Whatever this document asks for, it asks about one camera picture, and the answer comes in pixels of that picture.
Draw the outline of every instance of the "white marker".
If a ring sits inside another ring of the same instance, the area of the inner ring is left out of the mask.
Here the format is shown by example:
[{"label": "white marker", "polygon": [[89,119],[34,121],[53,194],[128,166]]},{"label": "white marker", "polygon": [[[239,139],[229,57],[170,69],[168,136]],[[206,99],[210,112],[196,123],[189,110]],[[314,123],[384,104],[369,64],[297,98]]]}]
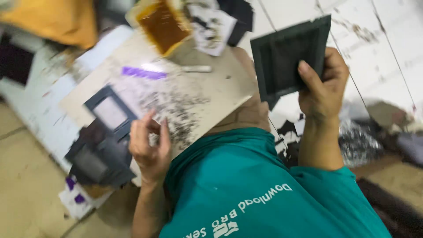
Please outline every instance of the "white marker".
[{"label": "white marker", "polygon": [[182,70],[185,72],[198,72],[198,73],[210,73],[212,67],[209,65],[194,65],[194,66],[182,66]]}]

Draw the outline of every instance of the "teal t-shirt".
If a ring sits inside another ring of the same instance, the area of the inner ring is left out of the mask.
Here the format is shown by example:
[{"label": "teal t-shirt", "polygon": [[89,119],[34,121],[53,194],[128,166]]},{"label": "teal t-shirt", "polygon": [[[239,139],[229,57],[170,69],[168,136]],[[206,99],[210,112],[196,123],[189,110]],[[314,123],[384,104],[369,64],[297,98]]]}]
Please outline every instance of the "teal t-shirt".
[{"label": "teal t-shirt", "polygon": [[176,204],[161,238],[391,237],[347,168],[288,170],[258,128],[201,138],[166,184]]}]

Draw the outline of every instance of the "person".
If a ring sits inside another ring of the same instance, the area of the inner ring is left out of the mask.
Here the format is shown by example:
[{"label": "person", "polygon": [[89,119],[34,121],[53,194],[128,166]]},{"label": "person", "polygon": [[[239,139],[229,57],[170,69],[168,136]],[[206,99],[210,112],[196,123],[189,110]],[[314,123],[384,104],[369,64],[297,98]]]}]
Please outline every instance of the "person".
[{"label": "person", "polygon": [[[307,86],[299,93],[306,122],[299,166],[291,169],[259,127],[211,133],[171,161],[167,121],[155,122],[154,111],[134,121],[129,147],[142,189],[132,236],[391,237],[338,146],[348,67],[327,48],[321,79],[304,61],[298,72]],[[149,145],[150,133],[159,134],[158,146]]]}]

